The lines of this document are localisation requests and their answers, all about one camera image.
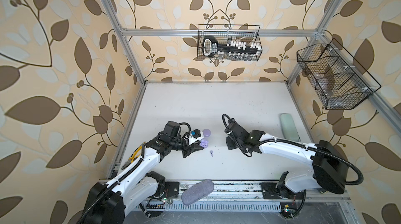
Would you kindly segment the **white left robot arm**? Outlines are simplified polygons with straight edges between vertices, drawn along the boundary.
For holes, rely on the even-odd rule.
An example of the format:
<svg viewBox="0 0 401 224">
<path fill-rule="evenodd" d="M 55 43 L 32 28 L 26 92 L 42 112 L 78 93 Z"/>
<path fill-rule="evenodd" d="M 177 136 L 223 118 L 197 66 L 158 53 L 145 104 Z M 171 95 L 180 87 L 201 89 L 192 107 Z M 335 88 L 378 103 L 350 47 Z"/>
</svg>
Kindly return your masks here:
<svg viewBox="0 0 401 224">
<path fill-rule="evenodd" d="M 153 171 L 171 151 L 181 151 L 184 158 L 202 151 L 204 134 L 189 128 L 186 122 L 169 121 L 152 140 L 143 143 L 138 156 L 128 160 L 120 173 L 106 183 L 96 183 L 89 191 L 78 224 L 121 224 L 126 216 L 148 197 L 166 194 L 165 177 Z"/>
</svg>

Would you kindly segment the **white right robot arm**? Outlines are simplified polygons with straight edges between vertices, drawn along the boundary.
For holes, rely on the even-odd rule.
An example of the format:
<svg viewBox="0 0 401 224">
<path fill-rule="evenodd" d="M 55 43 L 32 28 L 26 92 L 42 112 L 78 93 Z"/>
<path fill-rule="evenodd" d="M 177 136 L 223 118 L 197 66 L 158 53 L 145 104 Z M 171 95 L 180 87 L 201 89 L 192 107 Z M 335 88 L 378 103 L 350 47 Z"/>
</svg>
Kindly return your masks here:
<svg viewBox="0 0 401 224">
<path fill-rule="evenodd" d="M 317 144 L 302 143 L 272 136 L 264 131 L 246 131 L 235 119 L 222 115 L 229 150 L 238 149 L 246 157 L 253 154 L 276 155 L 303 165 L 285 171 L 270 190 L 272 195 L 288 199 L 310 189 L 343 194 L 347 185 L 360 185 L 363 173 L 344 158 L 334 146 L 322 140 Z"/>
</svg>

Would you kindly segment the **purple round charging case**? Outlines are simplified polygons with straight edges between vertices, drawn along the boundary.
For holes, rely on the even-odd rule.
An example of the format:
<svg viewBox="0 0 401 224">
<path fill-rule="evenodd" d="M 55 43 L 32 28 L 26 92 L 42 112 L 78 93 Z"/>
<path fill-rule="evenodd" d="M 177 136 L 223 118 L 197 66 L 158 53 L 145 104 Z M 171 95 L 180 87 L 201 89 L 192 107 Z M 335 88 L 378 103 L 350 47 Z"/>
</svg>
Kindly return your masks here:
<svg viewBox="0 0 401 224">
<path fill-rule="evenodd" d="M 200 145 L 203 148 L 207 148 L 208 147 L 208 144 L 209 144 L 208 138 L 210 136 L 211 136 L 211 131 L 209 129 L 204 129 L 203 130 L 203 137 L 202 137 L 202 139 L 200 141 Z"/>
</svg>

